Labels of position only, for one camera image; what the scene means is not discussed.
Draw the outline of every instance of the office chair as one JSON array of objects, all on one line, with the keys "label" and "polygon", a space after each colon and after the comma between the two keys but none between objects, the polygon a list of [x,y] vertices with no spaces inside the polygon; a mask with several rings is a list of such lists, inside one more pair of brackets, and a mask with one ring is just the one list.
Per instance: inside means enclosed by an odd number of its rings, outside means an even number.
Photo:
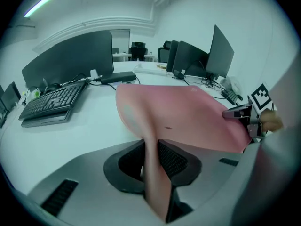
[{"label": "office chair", "polygon": [[145,60],[144,55],[146,48],[131,47],[130,51],[132,54],[132,61],[137,61],[137,59],[139,59],[139,61]]},{"label": "office chair", "polygon": [[158,49],[159,63],[168,62],[170,46],[171,46],[171,41],[165,41],[163,47],[160,47]]},{"label": "office chair", "polygon": [[165,41],[163,44],[163,47],[170,50],[170,46],[171,46],[171,41]]},{"label": "office chair", "polygon": [[168,57],[169,57],[169,49],[168,48],[161,47],[158,49],[159,63],[167,63]]}]

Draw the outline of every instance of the power strip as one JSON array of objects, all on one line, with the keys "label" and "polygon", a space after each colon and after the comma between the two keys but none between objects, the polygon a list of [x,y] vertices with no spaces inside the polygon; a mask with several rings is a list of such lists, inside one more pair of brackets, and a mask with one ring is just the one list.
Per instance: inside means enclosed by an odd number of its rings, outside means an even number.
[{"label": "power strip", "polygon": [[134,69],[135,73],[147,73],[147,74],[155,74],[155,75],[161,75],[161,76],[166,76],[166,70],[164,69],[144,69],[144,68],[135,68]]}]

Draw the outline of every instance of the mouse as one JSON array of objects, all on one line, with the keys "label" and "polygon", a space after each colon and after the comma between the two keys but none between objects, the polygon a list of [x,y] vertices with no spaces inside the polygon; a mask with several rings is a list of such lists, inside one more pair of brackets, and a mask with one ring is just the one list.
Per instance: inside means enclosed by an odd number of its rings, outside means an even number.
[{"label": "mouse", "polygon": [[59,84],[52,84],[46,87],[46,89],[44,90],[44,94],[47,94],[51,91],[57,90],[59,88],[61,88],[62,86]]}]

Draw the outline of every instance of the wall molding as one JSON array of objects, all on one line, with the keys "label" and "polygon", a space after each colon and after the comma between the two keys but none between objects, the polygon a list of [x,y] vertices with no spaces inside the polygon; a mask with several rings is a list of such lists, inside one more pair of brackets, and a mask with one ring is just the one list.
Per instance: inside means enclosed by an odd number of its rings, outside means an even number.
[{"label": "wall molding", "polygon": [[127,16],[112,16],[88,20],[52,34],[48,38],[42,40],[35,48],[33,48],[33,51],[41,54],[55,44],[66,39],[88,32],[114,29],[131,30],[131,32],[154,36],[156,31],[154,4],[151,7],[149,19]]}]

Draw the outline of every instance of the hand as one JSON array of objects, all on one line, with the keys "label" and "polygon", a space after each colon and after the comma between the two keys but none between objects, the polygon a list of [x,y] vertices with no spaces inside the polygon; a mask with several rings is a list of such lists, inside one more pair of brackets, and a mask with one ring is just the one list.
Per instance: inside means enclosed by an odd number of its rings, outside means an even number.
[{"label": "hand", "polygon": [[277,115],[277,112],[270,109],[266,109],[261,113],[259,121],[262,123],[262,131],[275,132],[283,128],[281,118]]}]

